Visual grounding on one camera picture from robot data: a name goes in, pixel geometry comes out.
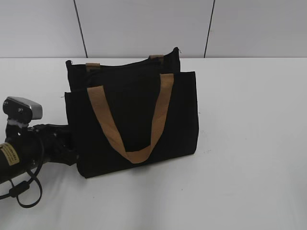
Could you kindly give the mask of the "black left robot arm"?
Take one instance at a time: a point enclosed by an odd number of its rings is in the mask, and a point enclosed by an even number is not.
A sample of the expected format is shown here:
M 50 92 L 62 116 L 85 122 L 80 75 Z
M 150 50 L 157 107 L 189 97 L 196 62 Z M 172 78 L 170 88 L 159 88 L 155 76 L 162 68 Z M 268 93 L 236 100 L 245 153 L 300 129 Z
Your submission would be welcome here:
M 24 128 L 7 125 L 5 142 L 0 145 L 0 182 L 36 168 L 40 163 L 71 166 L 77 159 L 68 125 L 40 124 Z

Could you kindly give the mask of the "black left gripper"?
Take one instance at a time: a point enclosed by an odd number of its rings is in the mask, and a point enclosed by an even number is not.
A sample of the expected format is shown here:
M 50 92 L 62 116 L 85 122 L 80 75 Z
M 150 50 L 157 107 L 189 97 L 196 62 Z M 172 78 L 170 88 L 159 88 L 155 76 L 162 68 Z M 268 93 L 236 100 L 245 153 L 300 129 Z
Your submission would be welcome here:
M 24 128 L 7 125 L 6 142 L 19 158 L 19 162 L 12 166 L 6 163 L 7 171 L 23 171 L 32 162 L 38 165 L 40 159 L 43 163 L 68 166 L 77 162 L 77 151 L 68 125 L 40 124 Z

